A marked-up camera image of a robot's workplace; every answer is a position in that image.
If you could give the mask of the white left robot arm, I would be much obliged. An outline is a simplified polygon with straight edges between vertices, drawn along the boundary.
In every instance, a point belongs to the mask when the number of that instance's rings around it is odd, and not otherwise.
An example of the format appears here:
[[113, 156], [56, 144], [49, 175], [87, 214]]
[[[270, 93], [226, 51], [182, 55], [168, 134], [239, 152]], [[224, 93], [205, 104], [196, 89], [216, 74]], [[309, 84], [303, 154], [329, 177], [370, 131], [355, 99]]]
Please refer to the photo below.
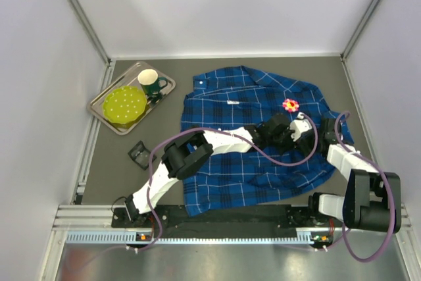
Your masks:
[[297, 141], [297, 127], [287, 119], [273, 118], [259, 126], [246, 125], [235, 130], [193, 128], [171, 138], [164, 146], [158, 167], [149, 171], [149, 179], [125, 200], [130, 221], [151, 212], [161, 197], [178, 181], [194, 176], [213, 155], [247, 153], [269, 145], [289, 149]]

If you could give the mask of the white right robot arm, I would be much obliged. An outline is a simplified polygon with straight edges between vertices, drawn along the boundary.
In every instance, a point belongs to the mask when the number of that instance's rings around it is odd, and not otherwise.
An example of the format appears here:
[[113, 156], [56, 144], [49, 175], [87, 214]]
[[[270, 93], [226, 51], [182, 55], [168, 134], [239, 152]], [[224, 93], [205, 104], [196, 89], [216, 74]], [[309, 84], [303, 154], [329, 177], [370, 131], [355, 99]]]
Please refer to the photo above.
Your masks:
[[323, 118], [317, 151], [346, 179], [345, 195], [314, 193], [309, 197], [309, 214], [318, 220], [336, 218], [348, 228], [387, 232], [391, 206], [380, 172], [359, 157], [352, 145], [338, 143], [336, 133], [340, 134], [341, 128], [335, 119]]

